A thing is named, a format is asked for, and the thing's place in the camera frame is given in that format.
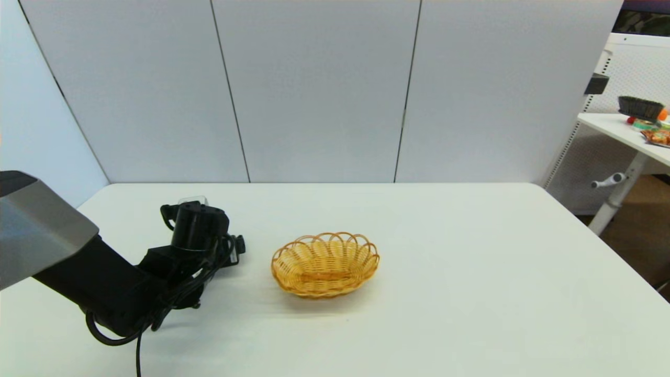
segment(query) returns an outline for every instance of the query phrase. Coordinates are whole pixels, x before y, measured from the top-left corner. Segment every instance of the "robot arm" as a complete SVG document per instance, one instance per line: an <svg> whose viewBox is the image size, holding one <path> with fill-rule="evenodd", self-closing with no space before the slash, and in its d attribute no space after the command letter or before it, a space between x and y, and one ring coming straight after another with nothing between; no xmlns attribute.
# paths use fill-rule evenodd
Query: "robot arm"
<svg viewBox="0 0 670 377"><path fill-rule="evenodd" d="M171 244L150 249L133 266L43 182L0 172L0 290L33 276L79 305L105 344L156 330L172 309L199 307L214 273L245 252L244 239L227 233L228 217L218 208L190 201L164 205L161 214L174 231ZM95 323L124 338L106 338Z"/></svg>

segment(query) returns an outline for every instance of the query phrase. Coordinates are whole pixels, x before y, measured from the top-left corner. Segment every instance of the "wall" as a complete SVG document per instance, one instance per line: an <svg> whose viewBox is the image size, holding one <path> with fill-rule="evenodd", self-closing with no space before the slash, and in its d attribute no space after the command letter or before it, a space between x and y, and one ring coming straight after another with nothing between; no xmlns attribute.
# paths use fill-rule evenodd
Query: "wall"
<svg viewBox="0 0 670 377"><path fill-rule="evenodd" d="M620 5L424 0L397 181L540 183Z"/></svg>
<svg viewBox="0 0 670 377"><path fill-rule="evenodd" d="M540 182L620 4L23 0L112 182Z"/></svg>
<svg viewBox="0 0 670 377"><path fill-rule="evenodd" d="M111 182L248 182L209 0L22 2Z"/></svg>
<svg viewBox="0 0 670 377"><path fill-rule="evenodd" d="M16 0L0 3L0 169L21 170L77 206L108 184Z"/></svg>

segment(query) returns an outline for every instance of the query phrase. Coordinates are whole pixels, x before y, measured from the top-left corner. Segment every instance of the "table surface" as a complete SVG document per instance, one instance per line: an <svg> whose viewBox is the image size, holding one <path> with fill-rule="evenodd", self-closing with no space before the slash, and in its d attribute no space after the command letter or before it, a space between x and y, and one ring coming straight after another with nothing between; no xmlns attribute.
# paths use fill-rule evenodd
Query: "table surface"
<svg viewBox="0 0 670 377"><path fill-rule="evenodd" d="M146 376L667 376L670 305L532 184L114 184L80 210L132 263L170 242L162 204L205 195L243 234L198 310L142 340ZM323 231L381 255L360 290L284 293L274 251ZM33 279L2 292L0 376L134 376L79 308Z"/></svg>
<svg viewBox="0 0 670 377"><path fill-rule="evenodd" d="M583 124L670 166L670 148L648 144L640 131L633 129L626 123L628 116L623 114L581 113L577 119Z"/></svg>

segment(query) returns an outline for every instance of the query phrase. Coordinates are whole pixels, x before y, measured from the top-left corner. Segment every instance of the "woven basket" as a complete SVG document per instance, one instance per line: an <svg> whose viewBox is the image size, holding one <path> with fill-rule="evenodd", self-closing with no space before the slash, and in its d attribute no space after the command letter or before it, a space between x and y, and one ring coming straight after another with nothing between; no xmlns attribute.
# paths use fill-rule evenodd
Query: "woven basket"
<svg viewBox="0 0 670 377"><path fill-rule="evenodd" d="M361 234L306 235L272 257L272 275L281 289L306 299L350 293L372 278L379 265L377 247Z"/></svg>

